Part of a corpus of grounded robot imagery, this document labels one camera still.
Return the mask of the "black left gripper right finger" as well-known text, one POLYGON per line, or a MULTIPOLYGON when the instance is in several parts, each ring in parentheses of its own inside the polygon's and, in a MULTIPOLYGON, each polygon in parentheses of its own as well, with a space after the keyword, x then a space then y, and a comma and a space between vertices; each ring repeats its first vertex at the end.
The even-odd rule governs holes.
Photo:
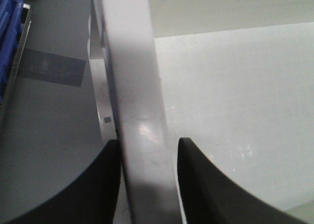
POLYGON ((191 138, 178 142, 177 174, 189 224, 305 224, 245 190, 223 173, 191 138))

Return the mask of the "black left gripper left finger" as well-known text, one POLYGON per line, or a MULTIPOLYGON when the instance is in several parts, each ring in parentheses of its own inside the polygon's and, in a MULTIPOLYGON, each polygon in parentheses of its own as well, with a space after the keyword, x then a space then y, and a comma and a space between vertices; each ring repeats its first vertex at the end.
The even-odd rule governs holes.
POLYGON ((109 140, 80 174, 15 166, 0 171, 2 224, 111 224, 121 174, 118 140, 109 140))

